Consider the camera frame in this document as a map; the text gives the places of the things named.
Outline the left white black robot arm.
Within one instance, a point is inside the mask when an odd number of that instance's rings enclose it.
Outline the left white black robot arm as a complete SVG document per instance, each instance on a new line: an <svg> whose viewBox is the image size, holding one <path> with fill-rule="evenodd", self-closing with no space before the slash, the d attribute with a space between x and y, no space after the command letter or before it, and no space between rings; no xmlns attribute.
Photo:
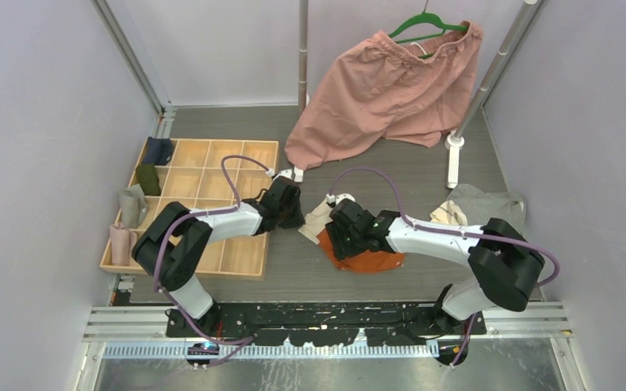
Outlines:
<svg viewBox="0 0 626 391"><path fill-rule="evenodd" d="M257 199L228 208L191 211L178 201L166 205L137 239L130 255L187 314L196 335L208 336L218 325L214 299L196 277L206 247L242 236L257 236L304 223L300 186L278 177Z"/></svg>

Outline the orange white underwear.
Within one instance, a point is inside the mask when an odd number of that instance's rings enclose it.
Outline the orange white underwear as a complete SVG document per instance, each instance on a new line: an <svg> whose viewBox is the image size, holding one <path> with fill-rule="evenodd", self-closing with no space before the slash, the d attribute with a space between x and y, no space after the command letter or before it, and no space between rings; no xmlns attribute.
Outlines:
<svg viewBox="0 0 626 391"><path fill-rule="evenodd" d="M304 217L298 232L316 244L339 270L359 274L376 274L403 266L403 253L372 252L357 244L342 242L342 237L328 229L332 208L322 201Z"/></svg>

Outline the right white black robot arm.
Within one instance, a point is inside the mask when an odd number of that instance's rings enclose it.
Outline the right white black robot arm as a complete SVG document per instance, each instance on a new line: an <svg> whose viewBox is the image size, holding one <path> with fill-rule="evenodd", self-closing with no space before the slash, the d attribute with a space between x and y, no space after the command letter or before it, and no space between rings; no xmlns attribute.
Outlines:
<svg viewBox="0 0 626 391"><path fill-rule="evenodd" d="M396 211L373 215L349 198L328 204L325 230L339 261L363 253L415 253L470 269L471 277L447 285L432 307L433 324L444 333L495 306L524 311L544 267L541 252L499 218L481 226L447 226Z"/></svg>

